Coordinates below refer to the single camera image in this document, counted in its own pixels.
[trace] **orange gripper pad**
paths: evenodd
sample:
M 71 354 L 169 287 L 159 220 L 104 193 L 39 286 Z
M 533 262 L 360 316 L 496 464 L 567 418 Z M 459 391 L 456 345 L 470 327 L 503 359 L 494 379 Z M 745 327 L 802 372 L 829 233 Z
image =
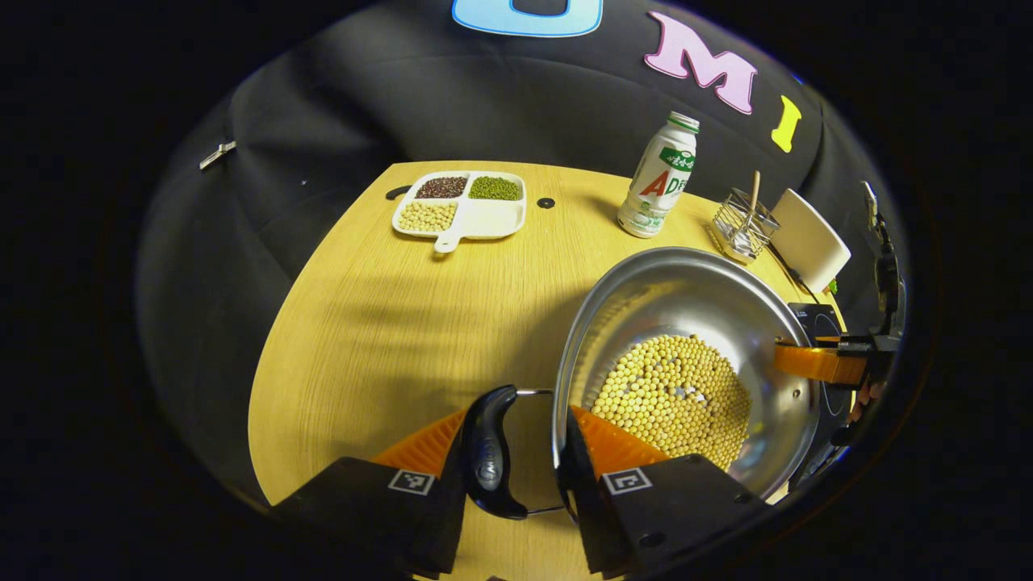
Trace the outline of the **orange gripper pad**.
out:
M 466 409 L 447 416 L 410 434 L 402 441 L 370 459 L 371 462 L 434 475 L 441 479 L 452 439 L 463 426 Z
M 866 365 L 865 358 L 841 357 L 835 348 L 775 345 L 775 368 L 809 379 L 856 386 Z
M 655 464 L 669 456 L 636 436 L 593 415 L 588 409 L 571 405 L 581 428 L 595 479 L 608 472 L 619 472 L 638 466 Z

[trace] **red bean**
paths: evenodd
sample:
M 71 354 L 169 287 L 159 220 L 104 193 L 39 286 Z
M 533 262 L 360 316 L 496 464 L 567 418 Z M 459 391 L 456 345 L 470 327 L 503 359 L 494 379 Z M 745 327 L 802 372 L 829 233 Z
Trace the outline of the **red bean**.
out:
M 427 180 L 416 197 L 459 197 L 466 187 L 466 178 L 434 178 Z

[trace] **metal clip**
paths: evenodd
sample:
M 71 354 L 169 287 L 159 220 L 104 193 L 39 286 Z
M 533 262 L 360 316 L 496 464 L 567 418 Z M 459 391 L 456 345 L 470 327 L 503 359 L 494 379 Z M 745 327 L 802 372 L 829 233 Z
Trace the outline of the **metal clip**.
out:
M 865 203 L 868 206 L 868 230 L 869 232 L 875 230 L 875 226 L 879 223 L 879 203 L 875 198 L 875 192 L 872 191 L 872 185 L 866 181 L 862 181 L 860 185 L 865 187 Z
M 237 147 L 237 142 L 229 142 L 228 144 L 220 144 L 219 149 L 215 150 L 215 153 L 213 153 L 212 155 L 206 157 L 204 161 L 197 164 L 197 167 L 200 169 L 201 172 L 204 172 L 205 169 L 214 163 L 216 159 L 222 157 L 226 153 L 229 153 L 236 147 Z

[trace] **red letter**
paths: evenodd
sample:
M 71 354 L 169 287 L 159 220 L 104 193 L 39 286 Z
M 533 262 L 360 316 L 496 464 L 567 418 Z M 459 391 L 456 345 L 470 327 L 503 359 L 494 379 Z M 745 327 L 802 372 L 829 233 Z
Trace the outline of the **red letter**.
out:
M 664 170 L 663 173 L 660 174 L 660 177 L 653 180 L 653 183 L 651 183 L 646 189 L 638 192 L 638 195 L 646 197 L 650 193 L 656 193 L 656 196 L 660 197 L 661 195 L 663 195 L 663 186 L 666 185 L 666 183 L 667 183 L 667 171 Z

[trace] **black cloth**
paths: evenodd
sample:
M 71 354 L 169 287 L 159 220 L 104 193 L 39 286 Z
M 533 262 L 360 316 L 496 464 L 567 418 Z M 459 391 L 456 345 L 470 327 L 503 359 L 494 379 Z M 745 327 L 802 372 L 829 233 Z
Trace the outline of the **black cloth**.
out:
M 549 13 L 554 4 L 520 7 Z M 247 407 L 265 337 L 323 236 L 394 162 L 508 160 L 630 176 L 677 111 L 701 127 L 688 190 L 722 200 L 759 170 L 762 203 L 786 187 L 814 201 L 853 253 L 844 271 L 847 325 L 874 316 L 873 254 L 858 234 L 854 185 L 868 179 L 884 198 L 889 192 L 851 130 L 783 65 L 655 2 L 607 2 L 600 27 L 574 38 L 472 31 L 449 6 L 381 2 L 270 62 L 184 141 L 155 192 L 136 309 L 158 398 L 205 465 L 255 498 L 263 496 Z M 700 88 L 644 62 L 660 39 L 649 10 L 690 26 L 714 55 L 735 53 L 759 70 L 751 115 L 714 94 L 721 81 Z M 771 140 L 782 95 L 803 115 L 789 153 Z M 198 171 L 232 140 L 232 153 Z

